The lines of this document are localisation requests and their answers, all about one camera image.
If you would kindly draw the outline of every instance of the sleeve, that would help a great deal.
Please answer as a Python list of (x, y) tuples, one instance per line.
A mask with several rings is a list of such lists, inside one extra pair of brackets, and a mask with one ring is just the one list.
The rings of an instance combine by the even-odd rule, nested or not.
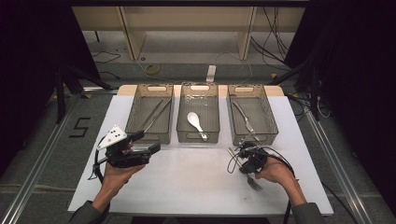
[(101, 217), (101, 213), (96, 210), (92, 205), (92, 202), (87, 201), (82, 205), (70, 218), (69, 223), (82, 224), (82, 223), (95, 223), (97, 219)]
[(291, 208), (297, 224), (325, 224), (318, 206), (315, 203), (304, 203)]

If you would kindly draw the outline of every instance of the plastic storage bin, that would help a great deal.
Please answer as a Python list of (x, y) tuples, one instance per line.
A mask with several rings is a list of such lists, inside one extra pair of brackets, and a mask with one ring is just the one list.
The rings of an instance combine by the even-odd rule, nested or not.
[[(229, 85), (227, 105), (233, 145), (237, 146), (244, 138), (260, 145), (273, 144), (278, 129), (263, 85)], [(237, 105), (254, 130), (250, 137), (247, 137), (249, 130), (245, 117)]]
[(173, 115), (172, 84), (137, 86), (131, 113), (125, 128), (126, 133), (145, 131), (145, 137), (136, 141), (137, 144), (157, 143), (169, 144)]
[[(192, 126), (187, 116), (198, 115), (203, 132)], [(217, 143), (219, 141), (219, 88), (214, 83), (182, 83), (177, 116), (180, 143)]]

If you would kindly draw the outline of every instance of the transparent plastic bin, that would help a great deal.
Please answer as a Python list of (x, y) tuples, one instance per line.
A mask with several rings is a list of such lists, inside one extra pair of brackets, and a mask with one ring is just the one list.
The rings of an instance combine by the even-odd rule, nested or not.
[(272, 145), (278, 134), (276, 121), (263, 85), (229, 85), (227, 105), (233, 145), (237, 146), (249, 135), (244, 116), (233, 102), (237, 102), (250, 122), (254, 134), (245, 139), (260, 145)]
[(172, 84), (141, 84), (137, 86), (131, 113), (125, 128), (126, 133), (145, 131), (145, 137), (137, 144), (161, 142), (168, 145), (174, 102)]
[[(203, 132), (187, 120), (198, 115)], [(219, 141), (219, 88), (214, 83), (182, 83), (177, 116), (177, 138), (180, 143), (217, 143)]]

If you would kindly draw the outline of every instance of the white table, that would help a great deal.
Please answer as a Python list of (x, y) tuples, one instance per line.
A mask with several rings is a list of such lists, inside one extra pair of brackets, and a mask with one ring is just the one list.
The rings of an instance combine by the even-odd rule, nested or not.
[[(151, 157), (150, 163), (123, 187), (112, 200), (110, 212), (165, 217), (283, 216), (288, 197), (280, 185), (260, 179), (257, 181), (263, 190), (258, 192), (248, 185), (247, 177), (238, 171), (238, 167), (232, 174), (227, 172), (231, 159), (227, 148), (233, 145), (225, 95), (219, 96), (219, 142), (198, 145), (177, 141), (179, 92), (175, 93), (171, 143), (162, 145), (162, 150)], [(332, 207), (287, 97), (269, 96), (268, 99), (279, 129), (271, 147), (291, 163), (305, 198), (316, 203), (322, 215), (332, 215)], [(95, 148), (113, 125), (125, 128), (133, 100), (133, 96), (113, 97), (68, 208), (70, 212), (76, 211), (86, 200), (93, 200), (99, 191), (99, 180), (88, 180), (92, 174)]]

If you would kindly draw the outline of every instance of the white plastic spoon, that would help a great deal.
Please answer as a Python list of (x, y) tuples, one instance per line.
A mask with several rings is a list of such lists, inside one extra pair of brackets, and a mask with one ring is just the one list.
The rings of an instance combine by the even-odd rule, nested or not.
[(201, 125), (200, 125), (200, 123), (199, 123), (198, 115), (195, 114), (194, 112), (190, 112), (190, 113), (187, 115), (187, 120), (189, 121), (189, 123), (190, 123), (192, 126), (194, 126), (194, 127), (198, 130), (198, 132), (201, 133), (202, 139), (204, 139), (204, 141), (206, 142), (207, 137), (206, 137), (206, 134), (203, 133), (204, 131), (202, 130)]

